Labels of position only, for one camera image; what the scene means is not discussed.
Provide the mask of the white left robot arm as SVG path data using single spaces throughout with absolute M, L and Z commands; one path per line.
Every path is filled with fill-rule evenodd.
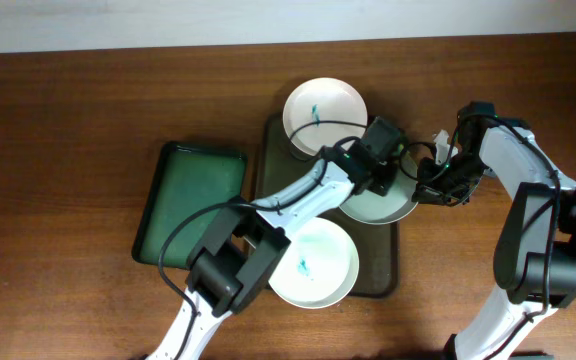
M 395 176 L 391 152 L 359 142 L 349 149 L 334 145 L 324 148 L 306 175 L 276 194 L 253 202 L 235 196 L 182 220 L 156 262 L 182 305 L 151 358 L 199 358 L 219 326 L 257 298 L 305 225 L 353 195 L 385 195 Z M 185 228 L 208 214 L 214 217 L 184 258 L 189 276 L 180 287 L 165 272 L 166 253 Z

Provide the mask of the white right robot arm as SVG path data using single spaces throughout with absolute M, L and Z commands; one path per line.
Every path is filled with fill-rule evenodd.
M 442 141 L 420 161 L 414 201 L 461 205 L 492 171 L 512 204 L 494 252 L 493 290 L 442 356 L 508 359 L 539 323 L 576 299 L 576 181 L 519 122 L 468 122 L 456 135 L 459 152 Z

